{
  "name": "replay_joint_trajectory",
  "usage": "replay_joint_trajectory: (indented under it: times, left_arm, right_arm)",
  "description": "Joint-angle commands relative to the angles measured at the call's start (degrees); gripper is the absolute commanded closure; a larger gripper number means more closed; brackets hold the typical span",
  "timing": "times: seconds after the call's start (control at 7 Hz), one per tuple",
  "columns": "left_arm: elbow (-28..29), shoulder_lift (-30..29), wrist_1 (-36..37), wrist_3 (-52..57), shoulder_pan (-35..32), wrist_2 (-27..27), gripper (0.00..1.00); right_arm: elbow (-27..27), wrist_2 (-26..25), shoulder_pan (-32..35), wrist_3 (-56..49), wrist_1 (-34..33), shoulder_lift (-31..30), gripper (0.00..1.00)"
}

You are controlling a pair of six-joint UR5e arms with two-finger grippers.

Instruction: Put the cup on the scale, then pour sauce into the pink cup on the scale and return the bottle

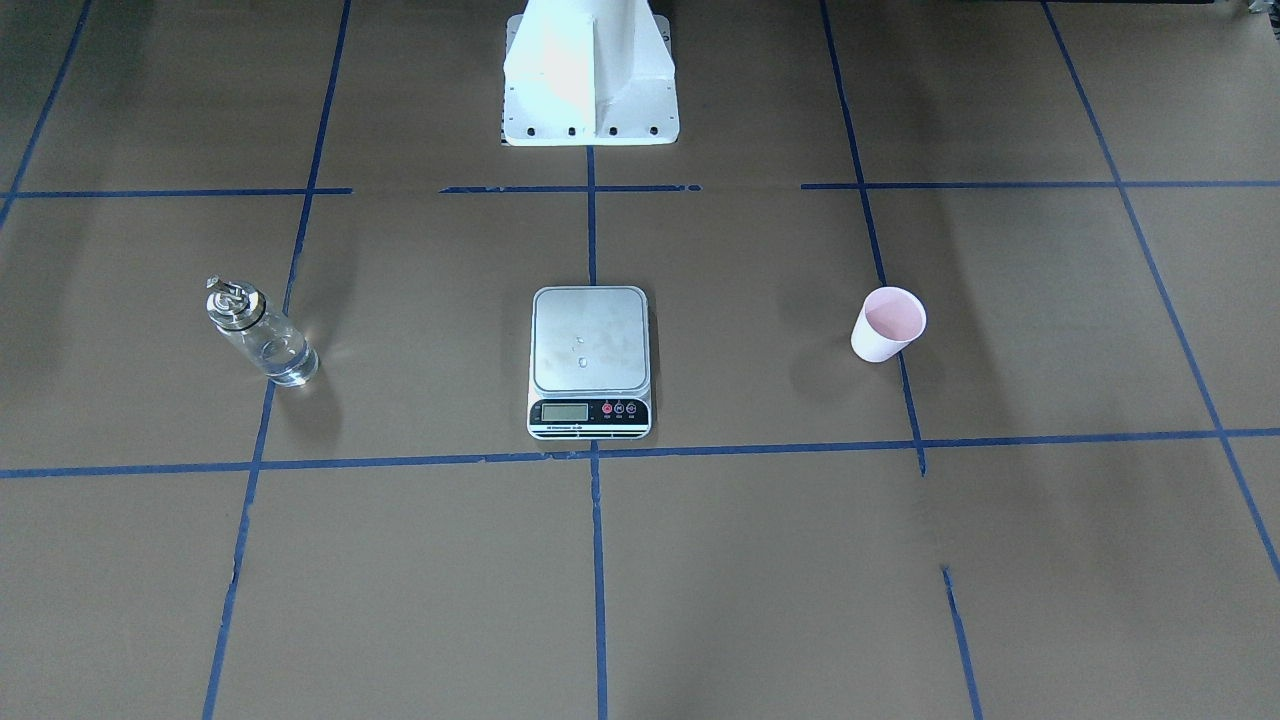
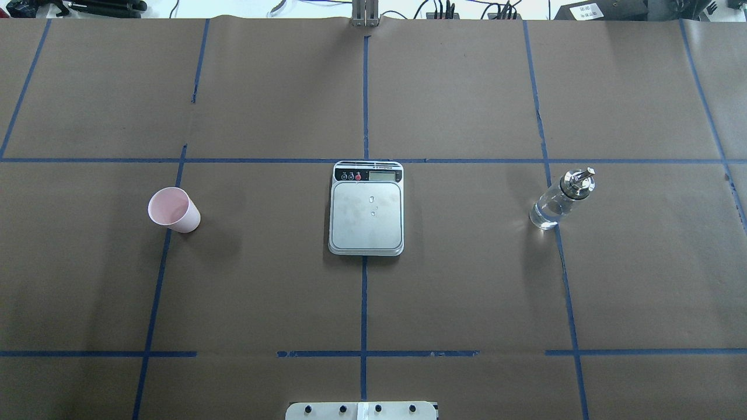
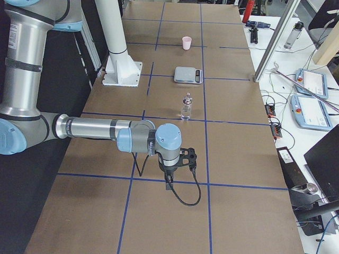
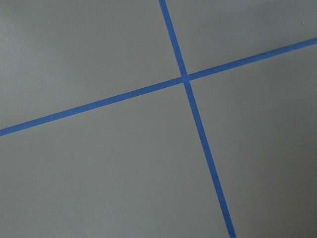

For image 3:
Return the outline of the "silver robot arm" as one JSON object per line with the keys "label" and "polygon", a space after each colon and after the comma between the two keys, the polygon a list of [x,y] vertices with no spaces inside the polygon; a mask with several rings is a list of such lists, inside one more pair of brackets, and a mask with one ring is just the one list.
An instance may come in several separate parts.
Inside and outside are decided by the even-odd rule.
{"label": "silver robot arm", "polygon": [[82,29],[80,1],[6,1],[11,26],[1,103],[1,154],[12,155],[51,139],[87,138],[117,142],[120,151],[158,155],[166,188],[182,165],[181,132],[174,124],[149,120],[70,117],[37,109],[47,33]]}

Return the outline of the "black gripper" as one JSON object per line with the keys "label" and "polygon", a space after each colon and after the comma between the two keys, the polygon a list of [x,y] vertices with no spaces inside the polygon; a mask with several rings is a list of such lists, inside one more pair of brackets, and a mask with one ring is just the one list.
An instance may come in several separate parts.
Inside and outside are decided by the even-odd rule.
{"label": "black gripper", "polygon": [[168,161],[161,158],[158,158],[158,163],[161,171],[167,174],[165,175],[166,190],[171,190],[171,184],[174,183],[174,172],[178,166],[174,164],[174,160]]}

